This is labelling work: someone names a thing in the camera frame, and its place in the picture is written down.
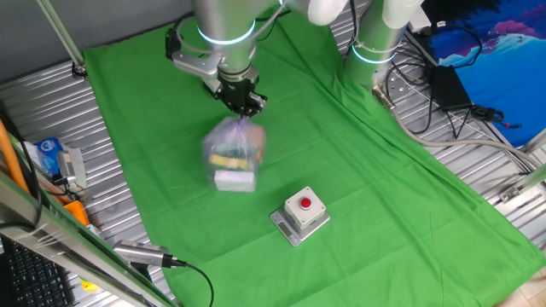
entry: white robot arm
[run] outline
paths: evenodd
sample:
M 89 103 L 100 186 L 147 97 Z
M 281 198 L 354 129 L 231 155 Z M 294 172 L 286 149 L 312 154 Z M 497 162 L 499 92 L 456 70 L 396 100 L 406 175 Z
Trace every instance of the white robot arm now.
M 177 32 L 167 33 L 166 56 L 176 67 L 202 78 L 206 89 L 232 112 L 252 117 L 261 112 L 267 97 L 254 92 L 258 70 L 252 67 L 256 37 L 288 7 L 313 24 L 324 26 L 343 11 L 347 0 L 192 0 L 194 12 L 183 16 L 197 19 L 198 30 L 210 49 L 188 46 Z M 406 25 L 423 0 L 374 0 L 364 11 L 355 33 L 355 44 L 346 71 L 371 90 L 382 82 L 385 68 L 398 47 Z M 256 30 L 255 18 L 267 8 L 279 9 Z M 202 53 L 197 57 L 180 51 L 181 45 Z
M 360 18 L 346 73 L 367 90 L 381 84 L 411 16 L 423 0 L 374 0 Z
M 192 0 L 199 33 L 210 46 L 209 50 L 193 50 L 207 56 L 200 58 L 180 51 L 179 43 L 184 44 L 184 41 L 174 28 L 166 37 L 167 57 L 176 67 L 201 77 L 206 89 L 232 112 L 252 117 L 262 110 L 267 100 L 254 92 L 258 70 L 251 63 L 256 53 L 256 37 L 285 7 L 323 26 L 337 18 L 346 1 Z M 276 13 L 262 25 L 263 28 L 254 31 L 255 18 L 276 3 L 280 5 Z

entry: transparent plastic bag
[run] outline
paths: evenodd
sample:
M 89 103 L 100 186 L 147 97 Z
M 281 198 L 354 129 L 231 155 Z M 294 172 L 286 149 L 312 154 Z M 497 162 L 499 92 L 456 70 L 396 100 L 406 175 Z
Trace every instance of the transparent plastic bag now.
M 264 151 L 264 127 L 225 118 L 203 140 L 209 182 L 219 191 L 253 192 Z

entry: metal grating floor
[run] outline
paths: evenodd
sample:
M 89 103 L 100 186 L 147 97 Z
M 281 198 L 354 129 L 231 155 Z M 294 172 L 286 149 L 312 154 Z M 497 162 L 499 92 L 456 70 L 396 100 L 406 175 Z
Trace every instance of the metal grating floor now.
M 365 4 L 366 1 L 358 4 L 359 9 L 363 9 Z M 349 10 L 346 9 L 331 27 L 340 52 L 345 53 L 352 31 Z M 396 58 L 395 61 L 404 62 L 405 59 Z M 73 78 L 71 65 L 70 62 L 64 63 L 0 85 L 0 99 L 5 102 L 21 134 L 30 142 L 55 136 L 70 147 L 82 149 L 88 190 L 93 195 L 93 201 L 86 209 L 91 222 L 102 231 L 108 243 L 122 239 L 149 241 L 93 90 L 87 81 Z M 409 66 L 404 70 L 416 76 L 420 73 Z M 427 89 L 413 89 L 396 75 L 392 77 L 392 97 L 404 122 L 411 129 L 421 128 L 427 117 Z M 453 115 L 457 129 L 463 116 Z M 439 142 L 449 140 L 452 137 L 449 121 L 440 112 L 434 112 L 429 132 L 421 137 Z M 460 138 L 495 139 L 477 122 L 468 122 Z M 507 186 L 520 179 L 518 174 L 522 170 L 513 157 L 495 148 L 475 145 L 427 150 L 495 206 L 534 244 L 546 249 L 546 199 L 542 191 L 533 188 L 507 204 L 498 197 Z M 545 148 L 536 149 L 534 155 L 546 162 Z M 150 274 L 155 285 L 174 298 L 161 270 L 151 269 Z M 76 275 L 70 274 L 69 278 L 76 305 L 111 306 L 120 301 L 106 292 L 88 294 L 81 288 Z

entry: keyboard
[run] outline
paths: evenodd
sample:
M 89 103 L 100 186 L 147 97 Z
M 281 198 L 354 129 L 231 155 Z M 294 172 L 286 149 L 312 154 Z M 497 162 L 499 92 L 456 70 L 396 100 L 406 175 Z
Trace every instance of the keyboard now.
M 0 257 L 2 295 L 8 306 L 65 307 L 73 297 L 67 286 L 66 271 L 59 266 L 2 237 L 4 253 Z

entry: green cloth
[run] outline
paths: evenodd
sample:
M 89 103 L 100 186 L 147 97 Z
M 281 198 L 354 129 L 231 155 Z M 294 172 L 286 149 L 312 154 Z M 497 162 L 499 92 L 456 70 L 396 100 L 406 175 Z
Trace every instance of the green cloth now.
M 86 65 L 151 241 L 210 276 L 215 306 L 491 306 L 546 264 L 369 93 L 343 86 L 331 32 L 296 14 L 253 61 L 269 97 L 253 119 L 267 133 L 256 191 L 211 188 L 200 141 L 229 111 L 165 58 L 165 32 L 87 50 Z M 292 247 L 270 214 L 305 186 L 331 220 Z M 164 273 L 185 306 L 208 305 L 202 276 Z

